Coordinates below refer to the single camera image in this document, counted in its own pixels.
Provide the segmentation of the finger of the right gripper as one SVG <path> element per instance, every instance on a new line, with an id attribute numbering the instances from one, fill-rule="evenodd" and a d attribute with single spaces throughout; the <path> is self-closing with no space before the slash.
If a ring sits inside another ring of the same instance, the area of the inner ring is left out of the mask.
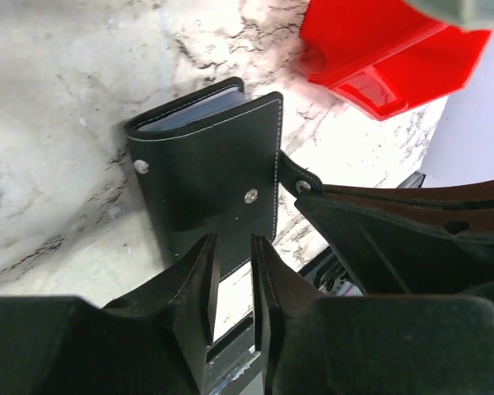
<path id="1" fill-rule="evenodd" d="M 296 207 L 369 294 L 454 294 L 494 281 L 494 180 L 448 188 L 326 185 Z"/>

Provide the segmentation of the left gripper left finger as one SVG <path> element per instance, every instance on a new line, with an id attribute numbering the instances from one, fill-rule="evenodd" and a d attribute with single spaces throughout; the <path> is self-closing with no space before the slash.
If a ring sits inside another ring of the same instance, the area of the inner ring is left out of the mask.
<path id="1" fill-rule="evenodd" d="M 200 394 L 220 263 L 203 236 L 174 266 L 98 308 L 0 297 L 0 394 Z"/>

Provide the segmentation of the black card holder wallet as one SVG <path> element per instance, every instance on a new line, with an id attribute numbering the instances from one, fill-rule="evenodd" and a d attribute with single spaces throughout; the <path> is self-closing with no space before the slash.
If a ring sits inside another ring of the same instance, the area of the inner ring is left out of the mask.
<path id="1" fill-rule="evenodd" d="M 215 234 L 228 277 L 249 261 L 251 235 L 276 237 L 279 188 L 323 190 L 282 151 L 282 116 L 281 93 L 250 99 L 231 77 L 123 124 L 165 262 Z"/>

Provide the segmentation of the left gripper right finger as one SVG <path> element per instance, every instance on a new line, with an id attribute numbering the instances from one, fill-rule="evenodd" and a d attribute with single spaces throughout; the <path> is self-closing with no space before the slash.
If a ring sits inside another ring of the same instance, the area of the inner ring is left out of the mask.
<path id="1" fill-rule="evenodd" d="M 267 394 L 494 394 L 494 304 L 468 295 L 323 294 L 251 239 Z"/>

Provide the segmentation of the red plastic bin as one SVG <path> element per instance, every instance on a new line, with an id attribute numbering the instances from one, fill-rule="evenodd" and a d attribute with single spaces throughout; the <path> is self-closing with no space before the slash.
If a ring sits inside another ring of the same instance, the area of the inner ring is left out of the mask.
<path id="1" fill-rule="evenodd" d="M 314 0 L 301 26 L 317 56 L 309 81 L 376 120 L 464 88 L 491 35 L 432 19 L 403 1 Z"/>

